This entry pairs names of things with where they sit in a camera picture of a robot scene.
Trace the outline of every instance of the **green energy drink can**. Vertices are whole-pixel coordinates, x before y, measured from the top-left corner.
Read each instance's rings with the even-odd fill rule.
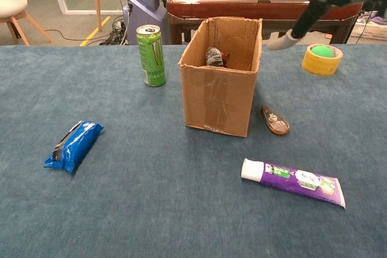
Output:
[[[137,42],[145,73],[145,83],[154,87],[164,85],[166,79],[160,27],[156,25],[138,27]]]

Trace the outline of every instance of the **chair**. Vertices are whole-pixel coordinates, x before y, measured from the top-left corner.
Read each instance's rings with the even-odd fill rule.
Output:
[[[27,0],[0,0],[0,23],[6,22],[15,42],[18,38],[13,31],[11,23],[16,27],[20,37],[26,45],[30,45],[25,37],[17,19],[26,18],[41,34],[43,34],[50,42],[54,39],[44,31],[44,29],[24,10],[27,7]]]

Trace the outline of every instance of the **toothpaste tube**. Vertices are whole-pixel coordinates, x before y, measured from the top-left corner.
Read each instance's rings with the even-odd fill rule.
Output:
[[[345,208],[343,192],[337,178],[247,158],[243,162],[241,176],[279,190],[332,202]]]
[[[103,129],[98,123],[79,121],[58,143],[44,161],[44,167],[64,169],[73,173]]]

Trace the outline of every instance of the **green ball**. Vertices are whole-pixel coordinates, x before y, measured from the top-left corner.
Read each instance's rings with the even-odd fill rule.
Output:
[[[311,49],[311,51],[320,57],[334,57],[334,51],[325,45],[316,45]]]

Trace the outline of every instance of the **gray robot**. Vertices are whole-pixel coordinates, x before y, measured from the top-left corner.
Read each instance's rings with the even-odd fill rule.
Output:
[[[123,9],[123,15],[125,25],[129,26],[128,41],[130,45],[137,45],[136,29],[146,24],[159,26],[163,44],[171,44],[167,11],[160,5],[160,0],[129,0],[129,5]]]

